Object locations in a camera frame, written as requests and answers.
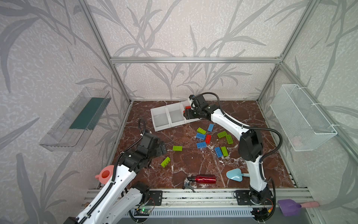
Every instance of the white wire mesh basket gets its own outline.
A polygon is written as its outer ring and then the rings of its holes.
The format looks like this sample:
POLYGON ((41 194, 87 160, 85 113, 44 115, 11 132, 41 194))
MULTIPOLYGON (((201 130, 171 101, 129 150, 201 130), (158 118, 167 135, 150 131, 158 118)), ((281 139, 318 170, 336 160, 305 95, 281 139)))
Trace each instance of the white wire mesh basket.
POLYGON ((337 134, 299 85, 282 85, 271 108, 295 151, 314 150, 337 134))

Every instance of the lego brick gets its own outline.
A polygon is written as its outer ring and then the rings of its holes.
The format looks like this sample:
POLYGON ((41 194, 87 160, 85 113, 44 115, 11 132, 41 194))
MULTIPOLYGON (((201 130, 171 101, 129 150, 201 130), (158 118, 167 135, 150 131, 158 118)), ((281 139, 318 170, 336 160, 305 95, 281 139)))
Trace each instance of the lego brick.
POLYGON ((197 132, 199 132, 200 134, 206 134, 206 131, 202 128, 198 128, 197 132))
POLYGON ((234 143, 234 141, 232 140, 232 137, 231 137, 231 135, 226 135, 226 141, 227 141, 227 143, 229 144, 229 145, 231 145, 232 143, 234 143))
POLYGON ((229 156, 229 154, 227 153, 227 150, 226 150, 226 147, 225 147, 225 146, 221 147, 221 151, 223 152, 223 156, 224 156, 224 157, 229 156))
POLYGON ((206 143, 205 142, 197 143, 197 148, 206 148, 206 143))
POLYGON ((227 135, 226 131, 218 133, 218 138, 225 137, 227 135))
POLYGON ((170 162, 170 158, 167 157, 167 158, 165 158, 165 160, 163 162, 161 162, 160 165, 164 168, 164 167, 166 167, 166 165, 168 165, 169 162, 170 162))
POLYGON ((211 135, 207 134, 206 135, 206 139, 205 139, 205 143, 209 144, 210 143, 210 139, 211 139, 211 135))
POLYGON ((205 135, 204 134, 197 133, 197 135, 195 137, 199 138, 201 140, 205 140, 205 135))
POLYGON ((221 150, 219 147, 215 148, 215 152, 216 152, 216 155, 218 156, 218 158, 223 157, 223 154, 221 153, 221 150))
POLYGON ((182 146, 173 146, 173 151, 183 151, 183 147, 182 146))
POLYGON ((213 125, 213 124, 209 124, 209 127, 208 127, 208 132, 212 132, 212 131, 213 131, 213 127, 214 127, 214 125, 213 125))

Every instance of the patterned wallpaper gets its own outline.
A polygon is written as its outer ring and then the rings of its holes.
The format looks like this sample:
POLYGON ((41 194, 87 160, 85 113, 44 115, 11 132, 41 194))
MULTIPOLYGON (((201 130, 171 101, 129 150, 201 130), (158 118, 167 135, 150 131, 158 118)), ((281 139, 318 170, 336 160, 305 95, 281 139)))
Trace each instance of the patterned wallpaper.
MULTIPOLYGON (((357 142, 358 2, 321 1, 286 64, 357 142)), ((270 127, 283 130, 270 104, 282 84, 279 72, 260 102, 270 127)), ((327 224, 353 224, 358 219, 358 166, 336 137, 317 149, 296 152, 287 138, 281 152, 300 187, 308 187, 321 204, 327 224)))
POLYGON ((0 223, 76 216, 107 160, 127 103, 76 1, 0 1, 0 223), (41 138, 84 87, 112 100, 81 152, 41 138))
MULTIPOLYGON (((308 0, 88 3, 112 57, 276 57, 308 0)), ((247 99, 262 89, 271 67, 125 64, 117 70, 133 99, 182 99, 209 89, 222 98, 247 99)))

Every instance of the marble surface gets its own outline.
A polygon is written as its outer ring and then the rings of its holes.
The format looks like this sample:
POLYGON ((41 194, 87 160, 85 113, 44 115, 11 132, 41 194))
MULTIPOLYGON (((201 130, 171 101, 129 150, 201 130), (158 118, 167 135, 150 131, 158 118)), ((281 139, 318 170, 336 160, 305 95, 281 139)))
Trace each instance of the marble surface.
MULTIPOLYGON (((230 180, 226 177, 226 172, 234 168, 240 168, 243 173, 247 173, 245 161, 238 153, 239 141, 233 137, 234 143, 228 145, 226 138, 218 139, 217 133, 225 129, 218 124, 214 124, 211 142, 204 149, 197 149, 196 143, 200 142, 195 138, 199 127, 207 130, 208 120, 195 121, 189 124, 177 127, 154 131, 151 120, 150 109, 164 106, 166 104, 176 103, 177 101, 135 101, 130 111, 122 138, 120 140, 113 164, 116 163, 120 152, 127 149, 131 144, 139 139, 139 130, 137 122, 140 117, 147 122, 147 129, 152 131, 161 140, 165 142, 168 153, 165 156, 153 159, 151 168, 142 169, 130 185, 137 181, 147 184, 150 188, 181 188, 186 176, 197 174, 216 175, 216 184, 198 184, 192 183, 194 188, 247 188, 250 180, 243 178, 242 182, 230 180), (174 152, 173 146, 182 146, 182 152, 174 152), (229 153, 228 157, 218 159, 215 154, 215 147, 226 146, 229 153), (162 168, 160 163, 170 157, 170 163, 162 168)), ((243 123, 257 127, 267 127, 265 120, 255 101, 222 101, 225 112, 237 118, 243 123)), ((263 131, 264 152, 271 151, 275 148, 274 141, 269 132, 263 131)), ((276 187, 294 187, 286 167, 278 153, 267 157, 264 160, 264 172, 266 177, 272 177, 276 187)))

